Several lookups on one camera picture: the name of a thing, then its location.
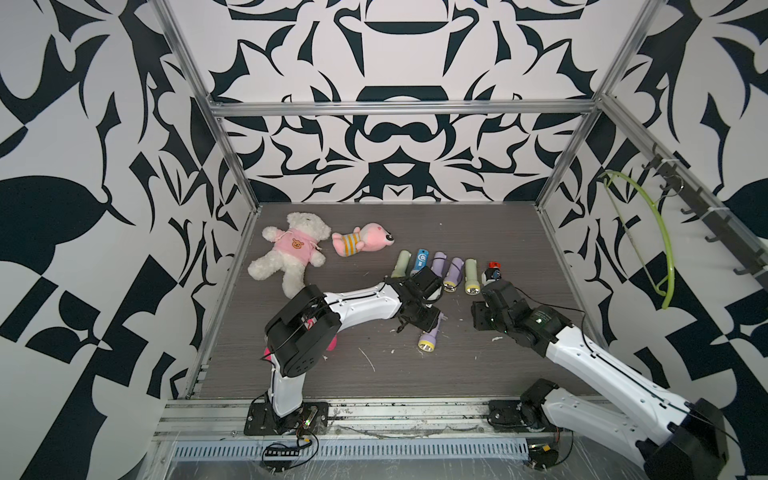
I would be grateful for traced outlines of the purple flashlight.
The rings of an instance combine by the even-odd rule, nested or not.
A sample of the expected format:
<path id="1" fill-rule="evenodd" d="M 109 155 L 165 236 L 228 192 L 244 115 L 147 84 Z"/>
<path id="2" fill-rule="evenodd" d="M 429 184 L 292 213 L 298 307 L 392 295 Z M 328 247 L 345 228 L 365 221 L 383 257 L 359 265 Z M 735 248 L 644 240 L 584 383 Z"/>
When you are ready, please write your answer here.
<path id="1" fill-rule="evenodd" d="M 429 331 L 424 332 L 417 343 L 417 348 L 424 353 L 432 353 L 436 349 L 437 337 L 441 323 L 443 322 L 443 315 L 438 317 L 436 325 Z"/>
<path id="2" fill-rule="evenodd" d="M 438 277 L 442 278 L 445 271 L 447 256 L 442 251 L 437 251 L 433 255 L 431 271 Z"/>
<path id="3" fill-rule="evenodd" d="M 451 259 L 446 275 L 443 279 L 443 289 L 446 292 L 455 292 L 463 279 L 464 260 L 460 257 Z"/>

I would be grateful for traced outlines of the green flashlight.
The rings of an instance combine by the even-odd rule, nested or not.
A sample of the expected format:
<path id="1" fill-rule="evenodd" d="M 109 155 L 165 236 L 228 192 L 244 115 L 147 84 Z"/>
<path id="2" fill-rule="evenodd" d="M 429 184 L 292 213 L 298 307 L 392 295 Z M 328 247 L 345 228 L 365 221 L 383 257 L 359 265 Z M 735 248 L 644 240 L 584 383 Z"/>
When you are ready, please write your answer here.
<path id="1" fill-rule="evenodd" d="M 401 250 L 398 254 L 396 264 L 390 275 L 391 278 L 404 278 L 407 276 L 407 269 L 411 260 L 411 252 L 408 250 Z"/>
<path id="2" fill-rule="evenodd" d="M 464 264 L 464 290 L 470 296 L 479 295 L 481 291 L 478 263 L 474 258 L 468 258 Z"/>

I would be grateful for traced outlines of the blue flashlight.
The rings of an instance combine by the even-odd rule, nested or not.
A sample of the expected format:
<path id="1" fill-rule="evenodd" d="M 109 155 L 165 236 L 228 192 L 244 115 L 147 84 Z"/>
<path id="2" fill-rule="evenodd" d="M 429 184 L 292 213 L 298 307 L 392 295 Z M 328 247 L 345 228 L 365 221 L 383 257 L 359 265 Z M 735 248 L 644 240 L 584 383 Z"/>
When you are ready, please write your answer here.
<path id="1" fill-rule="evenodd" d="M 414 264 L 410 274 L 415 275 L 419 271 L 424 269 L 428 263 L 428 259 L 429 259 L 429 251 L 426 249 L 419 249 L 414 257 Z"/>

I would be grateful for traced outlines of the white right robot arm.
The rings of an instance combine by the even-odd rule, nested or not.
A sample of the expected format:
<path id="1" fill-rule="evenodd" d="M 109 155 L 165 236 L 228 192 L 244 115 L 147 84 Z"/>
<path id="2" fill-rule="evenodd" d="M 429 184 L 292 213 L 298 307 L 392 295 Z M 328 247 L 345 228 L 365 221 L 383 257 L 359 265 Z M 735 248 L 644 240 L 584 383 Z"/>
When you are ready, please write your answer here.
<path id="1" fill-rule="evenodd" d="M 472 305 L 474 326 L 495 330 L 559 365 L 610 402 L 581 400 L 539 379 L 520 397 L 515 412 L 493 407 L 499 429 L 569 430 L 622 455 L 650 479 L 716 479 L 729 460 L 724 416 L 705 399 L 690 402 L 645 378 L 588 338 L 554 307 L 532 308 L 510 282 L 481 289 Z"/>

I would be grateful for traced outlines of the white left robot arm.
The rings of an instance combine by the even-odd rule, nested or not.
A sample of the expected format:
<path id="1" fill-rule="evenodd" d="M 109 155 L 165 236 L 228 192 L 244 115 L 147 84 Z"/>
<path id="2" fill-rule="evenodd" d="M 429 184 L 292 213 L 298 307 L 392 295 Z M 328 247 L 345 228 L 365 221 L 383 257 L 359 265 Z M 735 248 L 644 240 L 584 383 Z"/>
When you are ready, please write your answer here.
<path id="1" fill-rule="evenodd" d="M 346 293 L 324 293 L 315 285 L 302 288 L 265 327 L 264 359 L 271 364 L 267 402 L 273 415 L 284 419 L 301 409 L 305 374 L 338 333 L 391 319 L 400 328 L 433 329 L 441 312 L 431 296 L 440 288 L 441 279 L 429 269 L 386 277 L 372 287 Z"/>

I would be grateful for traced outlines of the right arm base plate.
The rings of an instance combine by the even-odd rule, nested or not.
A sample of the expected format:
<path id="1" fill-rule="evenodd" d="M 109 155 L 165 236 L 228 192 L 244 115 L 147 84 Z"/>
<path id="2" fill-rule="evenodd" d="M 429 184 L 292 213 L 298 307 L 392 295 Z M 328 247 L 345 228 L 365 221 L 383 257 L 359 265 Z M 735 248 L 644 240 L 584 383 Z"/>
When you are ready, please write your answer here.
<path id="1" fill-rule="evenodd" d="M 498 432 L 507 433 L 555 433 L 571 429 L 556 425 L 544 412 L 552 402 L 534 403 L 522 400 L 491 400 L 486 422 Z"/>

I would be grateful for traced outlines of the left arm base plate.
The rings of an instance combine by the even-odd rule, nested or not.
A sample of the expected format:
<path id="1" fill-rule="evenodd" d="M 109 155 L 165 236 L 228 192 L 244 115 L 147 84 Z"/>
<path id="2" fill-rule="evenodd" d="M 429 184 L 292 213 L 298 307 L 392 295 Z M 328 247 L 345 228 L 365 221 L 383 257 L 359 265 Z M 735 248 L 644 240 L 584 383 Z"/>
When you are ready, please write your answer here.
<path id="1" fill-rule="evenodd" d="M 243 433 L 245 436 L 318 433 L 327 427 L 329 407 L 327 402 L 304 402 L 297 410 L 280 417 L 271 403 L 255 399 L 248 408 Z"/>

